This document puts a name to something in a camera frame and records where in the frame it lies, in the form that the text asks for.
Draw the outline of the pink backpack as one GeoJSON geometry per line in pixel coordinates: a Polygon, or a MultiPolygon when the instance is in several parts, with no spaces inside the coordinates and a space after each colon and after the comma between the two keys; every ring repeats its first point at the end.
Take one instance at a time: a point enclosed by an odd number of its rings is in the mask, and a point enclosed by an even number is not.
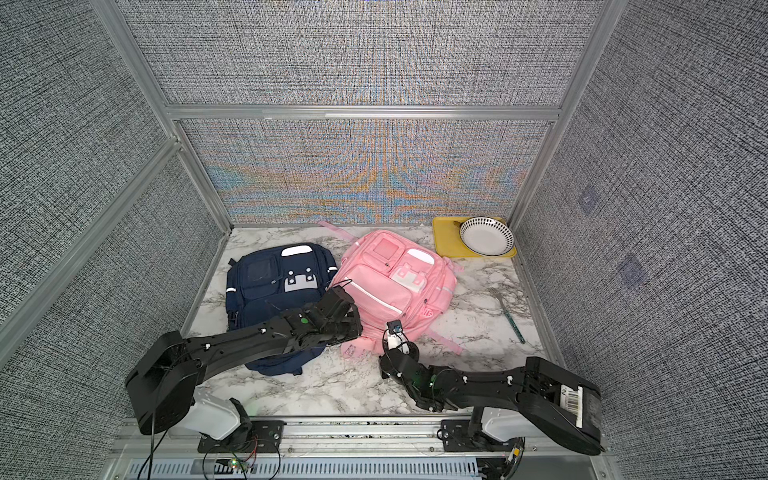
{"type": "Polygon", "coordinates": [[[411,341],[428,336],[457,355],[463,352],[432,328],[450,307],[460,265],[388,230],[355,237],[328,222],[319,224],[349,242],[332,284],[342,285],[353,298],[363,330],[342,345],[344,357],[382,354],[391,321],[399,321],[411,341]]]}

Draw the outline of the navy blue backpack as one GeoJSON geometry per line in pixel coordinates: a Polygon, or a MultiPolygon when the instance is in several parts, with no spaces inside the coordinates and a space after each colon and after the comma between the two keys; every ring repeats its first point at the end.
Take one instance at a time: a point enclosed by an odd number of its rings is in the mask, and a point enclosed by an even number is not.
{"type": "Polygon", "coordinates": [[[294,243],[231,259],[225,308],[230,331],[261,325],[285,310],[305,310],[325,294],[338,266],[316,243],[294,243]]]}

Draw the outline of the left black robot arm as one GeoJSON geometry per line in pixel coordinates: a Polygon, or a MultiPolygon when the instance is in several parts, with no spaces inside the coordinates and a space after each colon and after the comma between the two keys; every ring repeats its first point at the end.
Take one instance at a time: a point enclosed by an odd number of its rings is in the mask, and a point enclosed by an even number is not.
{"type": "Polygon", "coordinates": [[[361,333],[357,306],[341,286],[314,304],[285,310],[260,325],[204,337],[167,332],[125,380],[139,431],[149,436],[182,424],[224,439],[245,421],[234,401],[207,401],[196,394],[200,384],[246,363],[345,343],[361,333]]]}

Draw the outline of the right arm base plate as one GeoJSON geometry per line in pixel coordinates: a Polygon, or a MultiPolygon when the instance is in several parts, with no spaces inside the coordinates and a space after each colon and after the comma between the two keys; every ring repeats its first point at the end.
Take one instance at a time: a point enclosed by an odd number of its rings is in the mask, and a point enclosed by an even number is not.
{"type": "Polygon", "coordinates": [[[506,452],[525,449],[525,438],[514,437],[506,441],[495,440],[483,433],[472,420],[443,420],[437,431],[445,452],[506,452]]]}

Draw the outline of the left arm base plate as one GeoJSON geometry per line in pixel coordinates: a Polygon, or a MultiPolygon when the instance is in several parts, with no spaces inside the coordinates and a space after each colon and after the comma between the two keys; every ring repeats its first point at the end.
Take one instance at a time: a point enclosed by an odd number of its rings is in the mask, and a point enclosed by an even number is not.
{"type": "Polygon", "coordinates": [[[215,440],[202,436],[197,452],[205,453],[235,453],[247,456],[252,451],[259,453],[276,453],[283,437],[286,423],[281,420],[252,420],[249,425],[242,426],[223,440],[215,440]]]}

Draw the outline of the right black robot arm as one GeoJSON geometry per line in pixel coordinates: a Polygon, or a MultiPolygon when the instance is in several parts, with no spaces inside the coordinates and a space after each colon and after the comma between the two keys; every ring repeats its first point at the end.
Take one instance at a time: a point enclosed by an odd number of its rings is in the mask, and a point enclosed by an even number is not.
{"type": "Polygon", "coordinates": [[[449,366],[426,366],[398,320],[381,337],[379,368],[384,379],[404,387],[417,407],[444,410],[516,411],[556,444],[590,456],[601,444],[602,395],[594,383],[538,356],[512,370],[467,372],[449,366]]]}

